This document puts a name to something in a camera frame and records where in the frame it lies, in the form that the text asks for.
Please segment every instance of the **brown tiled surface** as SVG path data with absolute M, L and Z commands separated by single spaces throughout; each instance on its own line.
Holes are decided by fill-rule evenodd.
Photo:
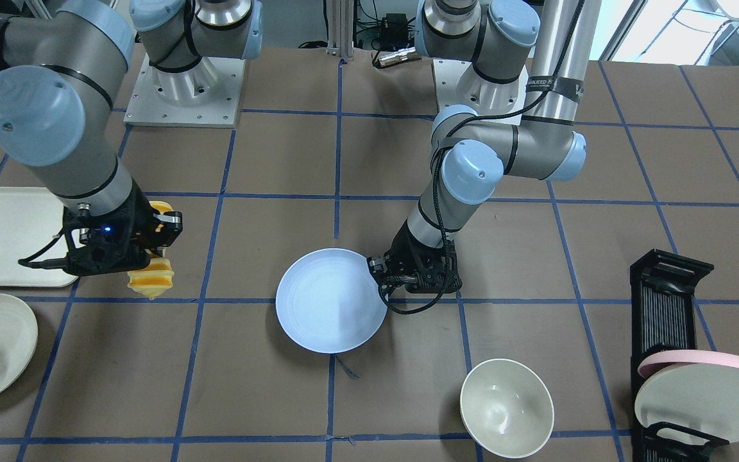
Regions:
M 143 58 L 136 45 L 117 108 Z M 716 348 L 739 354 L 739 182 L 680 68 L 614 62 L 604 68 L 625 121 L 658 125 L 630 127 L 646 177 L 592 62 L 575 124 L 589 144 L 583 173 L 554 184 L 555 202 L 546 182 L 501 182 L 457 237 L 462 312 L 448 295 L 420 315 L 388 314 L 370 341 L 338 354 L 360 378 L 291 342 L 273 300 L 287 267 L 329 246 L 382 254 L 429 182 L 429 61 L 379 71 L 369 59 L 357 52 L 341 68 L 340 116 L 339 60 L 320 49 L 265 49 L 250 62 L 235 134 L 127 132 L 112 114 L 106 137 L 118 150 L 127 134 L 134 178 L 184 213 L 167 254 L 176 285 L 157 302 L 127 289 L 124 274 L 0 287 L 26 299 L 39 325 L 32 362 L 0 395 L 0 460 L 17 459 L 32 416 L 31 461 L 166 461 L 177 441 L 180 461 L 473 461 L 457 398 L 467 368 L 490 357 L 530 366 L 554 398 L 557 433 L 530 460 L 618 460 L 606 400 L 624 435 L 634 418 L 628 267 L 672 249 L 659 208 L 678 251 L 715 264 L 697 289 L 701 313 Z M 713 124 L 739 127 L 739 68 L 684 70 Z M 739 174 L 739 130 L 718 134 Z M 38 183 L 9 160 L 0 186 Z M 696 321 L 699 348 L 710 348 Z M 630 438 L 618 441 L 631 460 Z M 712 460 L 739 462 L 739 443 Z

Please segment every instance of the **dish rack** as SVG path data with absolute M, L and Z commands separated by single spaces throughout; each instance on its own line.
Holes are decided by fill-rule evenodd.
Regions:
M 653 249 L 630 267 L 631 282 L 631 391 L 633 402 L 644 379 L 637 373 L 649 355 L 668 349 L 696 349 L 695 286 L 714 266 L 662 250 Z M 665 428 L 707 440 L 689 445 L 658 432 Z M 709 462 L 715 447 L 729 441 L 669 422 L 644 428 L 633 419 L 633 462 Z

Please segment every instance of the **yellow sponge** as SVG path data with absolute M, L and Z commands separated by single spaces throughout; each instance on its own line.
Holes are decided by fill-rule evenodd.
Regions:
M 173 210 L 167 202 L 150 201 L 150 205 L 161 214 Z M 151 258 L 146 268 L 127 271 L 127 275 L 130 276 L 127 287 L 153 300 L 173 286 L 174 274 L 170 260 L 164 257 Z

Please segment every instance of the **pink plate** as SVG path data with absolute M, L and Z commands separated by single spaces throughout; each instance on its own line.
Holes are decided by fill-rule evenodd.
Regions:
M 670 349 L 653 354 L 637 366 L 640 377 L 649 378 L 655 372 L 660 371 L 672 364 L 715 364 L 718 366 L 729 366 L 739 369 L 739 356 L 736 354 L 720 353 L 717 351 L 704 351 L 700 349 Z

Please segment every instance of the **blue joint cap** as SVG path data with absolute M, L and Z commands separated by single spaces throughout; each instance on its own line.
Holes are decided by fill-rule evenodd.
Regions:
M 261 55 L 261 43 L 264 40 L 264 29 L 261 26 L 261 2 L 253 4 L 252 17 L 250 17 L 250 34 L 244 44 L 244 53 L 241 59 L 256 59 Z
M 133 54 L 135 34 L 118 12 L 105 3 L 95 0 L 67 0 L 56 12 L 77 15 L 101 30 L 124 56 L 127 69 L 130 69 L 130 56 Z
M 586 138 L 578 132 L 572 132 L 572 146 L 560 166 L 551 175 L 544 178 L 546 181 L 565 182 L 569 181 L 583 170 L 586 163 Z
M 31 167 L 52 166 L 79 145 L 85 107 L 64 77 L 38 65 L 0 71 L 0 146 Z
M 469 114 L 470 117 L 478 115 L 475 109 L 472 109 L 469 106 L 452 105 L 452 106 L 449 106 L 448 108 L 444 108 L 442 111 L 437 113 L 437 116 L 435 116 L 435 120 L 433 120 L 432 134 L 433 135 L 435 134 L 435 131 L 437 130 L 437 126 L 441 125 L 443 121 L 447 120 L 449 117 L 452 117 L 458 114 Z
M 416 53 L 421 56 L 429 56 L 426 51 L 426 42 L 423 40 L 423 2 L 418 0 L 418 9 L 416 10 L 416 27 L 413 30 L 414 41 L 416 41 Z
M 532 47 L 538 39 L 538 13 L 522 0 L 493 0 L 489 17 L 505 38 L 522 47 Z
M 139 32 L 161 26 L 184 8 L 184 0 L 132 0 L 130 17 Z
M 443 186 L 467 205 L 489 199 L 503 175 L 504 163 L 495 150 L 476 140 L 455 144 L 441 164 Z

